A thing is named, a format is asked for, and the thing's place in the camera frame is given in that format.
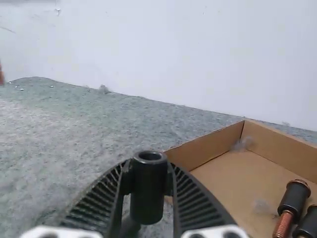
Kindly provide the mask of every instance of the white wall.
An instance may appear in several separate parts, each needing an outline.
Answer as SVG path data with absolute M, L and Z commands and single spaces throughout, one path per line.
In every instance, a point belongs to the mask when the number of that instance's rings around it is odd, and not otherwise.
M 316 12 L 316 0 L 0 0 L 0 59 L 8 80 L 317 130 Z

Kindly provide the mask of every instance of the box flap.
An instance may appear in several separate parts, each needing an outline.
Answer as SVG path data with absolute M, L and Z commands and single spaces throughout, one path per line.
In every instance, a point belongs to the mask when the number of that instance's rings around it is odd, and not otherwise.
M 245 121 L 242 138 L 251 137 L 248 150 L 317 183 L 317 148 L 294 136 L 254 121 Z
M 166 151 L 168 160 L 188 171 L 229 151 L 242 133 L 244 121 Z

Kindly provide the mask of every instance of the screw hole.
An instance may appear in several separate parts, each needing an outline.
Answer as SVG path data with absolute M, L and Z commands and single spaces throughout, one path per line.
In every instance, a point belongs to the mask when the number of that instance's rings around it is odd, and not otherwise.
M 162 158 L 162 156 L 159 153 L 151 152 L 151 151 L 141 152 L 139 153 L 139 157 L 142 160 L 150 160 L 150 161 L 159 160 Z
M 193 234 L 189 238 L 205 238 L 205 237 L 201 234 Z
M 240 236 L 234 232 L 226 232 L 223 238 L 240 238 Z
M 58 235 L 55 233 L 46 233 L 42 235 L 40 238 L 58 238 Z

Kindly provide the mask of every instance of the red object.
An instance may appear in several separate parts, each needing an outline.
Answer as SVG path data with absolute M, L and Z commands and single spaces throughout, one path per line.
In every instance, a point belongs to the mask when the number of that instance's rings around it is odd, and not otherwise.
M 0 85 L 4 85 L 4 74 L 2 72 L 1 63 L 0 63 Z

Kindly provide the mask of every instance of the white plastic part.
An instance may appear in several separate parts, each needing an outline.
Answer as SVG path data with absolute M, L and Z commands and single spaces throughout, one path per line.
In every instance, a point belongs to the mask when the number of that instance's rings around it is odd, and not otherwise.
M 201 238 L 249 238 L 243 229 L 235 225 L 186 231 L 181 238 L 194 238 L 194 235 L 201 235 Z
M 60 228 L 60 227 L 35 227 L 20 238 L 103 238 L 98 232 L 91 232 L 86 230 Z

